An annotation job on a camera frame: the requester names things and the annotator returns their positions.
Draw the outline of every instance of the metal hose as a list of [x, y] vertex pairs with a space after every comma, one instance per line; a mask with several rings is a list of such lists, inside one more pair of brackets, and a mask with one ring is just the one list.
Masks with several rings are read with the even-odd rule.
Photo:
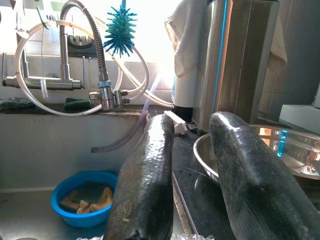
[[[94, 37], [95, 51], [96, 51], [96, 57], [97, 57], [97, 61], [98, 61], [99, 72], [103, 71], [103, 72], [107, 73], [104, 49], [103, 49], [100, 33], [99, 33], [98, 27], [96, 25], [96, 22], [95, 22], [93, 16], [88, 11], [88, 9], [85, 7], [85, 5], [83, 5], [83, 3], [81, 3], [78, 0], [68, 0], [63, 5], [63, 7], [61, 9], [60, 20], [66, 20], [67, 13], [72, 7], [79, 8], [83, 12], [83, 14], [86, 16], [86, 18], [88, 19], [90, 26], [91, 26], [91, 29], [92, 29], [93, 37]], [[65, 32], [65, 26], [62, 26], [62, 25], [60, 26], [60, 32], [61, 33]]]

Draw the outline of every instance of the plastic bag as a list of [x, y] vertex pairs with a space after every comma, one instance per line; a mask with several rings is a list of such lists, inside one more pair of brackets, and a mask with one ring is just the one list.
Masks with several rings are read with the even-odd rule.
[[172, 234], [171, 240], [215, 240], [215, 237], [210, 235], [207, 238], [200, 236], [200, 235], [189, 235], [189, 234], [182, 234], [176, 235]]
[[[88, 238], [77, 238], [76, 240], [102, 240], [104, 236], [101, 237], [94, 237], [91, 239]], [[200, 235], [188, 235], [188, 234], [182, 234], [182, 235], [176, 235], [176, 234], [172, 234], [171, 240], [215, 240], [214, 236], [208, 236], [207, 238], [204, 238], [203, 236]]]

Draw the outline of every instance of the white towel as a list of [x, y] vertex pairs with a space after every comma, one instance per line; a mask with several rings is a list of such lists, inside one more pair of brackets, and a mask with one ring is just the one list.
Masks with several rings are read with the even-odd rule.
[[[164, 26], [175, 51], [175, 75], [182, 78], [198, 64], [202, 18], [207, 0], [183, 0]], [[287, 63], [284, 34], [279, 16], [276, 21], [267, 71], [278, 75]]]
[[174, 70], [178, 78], [198, 64], [201, 23], [207, 0], [183, 0], [164, 26], [175, 51]]

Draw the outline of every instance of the blue bowl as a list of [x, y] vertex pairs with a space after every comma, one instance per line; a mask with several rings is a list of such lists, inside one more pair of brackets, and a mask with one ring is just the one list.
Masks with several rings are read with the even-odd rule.
[[59, 202], [62, 198], [72, 190], [81, 187], [85, 182], [106, 183], [114, 193], [117, 176], [107, 171], [81, 172], [64, 180], [54, 189], [51, 195], [51, 206], [53, 210], [59, 214], [67, 224], [78, 228], [88, 228], [106, 221], [111, 208], [110, 204], [99, 211], [83, 214], [70, 213], [60, 208]]

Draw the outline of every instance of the faucet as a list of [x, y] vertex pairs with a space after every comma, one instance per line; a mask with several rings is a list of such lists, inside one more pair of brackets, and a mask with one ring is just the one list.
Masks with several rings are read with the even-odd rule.
[[[111, 86], [111, 81], [109, 81], [108, 72], [106, 68], [105, 62], [105, 54], [103, 49], [103, 44], [101, 40], [101, 36], [97, 27], [97, 24], [89, 12], [89, 10], [79, 1], [79, 0], [68, 0], [62, 7], [60, 13], [60, 19], [66, 20], [66, 15], [68, 11], [72, 7], [79, 8], [86, 18], [89, 21], [91, 30], [93, 32], [93, 37], [95, 41], [95, 51], [98, 62], [98, 71], [99, 71], [99, 82], [98, 88], [99, 92], [90, 92], [89, 98], [90, 100], [100, 100], [102, 110], [108, 111], [113, 110], [116, 105], [128, 104], [129, 99], [124, 98], [122, 96], [126, 96], [128, 94], [127, 91], [116, 90], [113, 91]], [[22, 54], [23, 61], [23, 75], [24, 81], [28, 88], [30, 89], [41, 89], [41, 80], [44, 79], [46, 81], [47, 89], [49, 90], [74, 90], [81, 89], [84, 87], [84, 83], [80, 80], [73, 80], [70, 77], [70, 68], [68, 63], [68, 35], [66, 33], [66, 27], [60, 26], [59, 35], [60, 35], [60, 76], [61, 78], [53, 78], [53, 77], [38, 77], [38, 76], [29, 76], [28, 62], [27, 56], [24, 53]], [[15, 76], [7, 76], [2, 81], [3, 86], [8, 87], [16, 87], [19, 88], [19, 84], [17, 78]]]

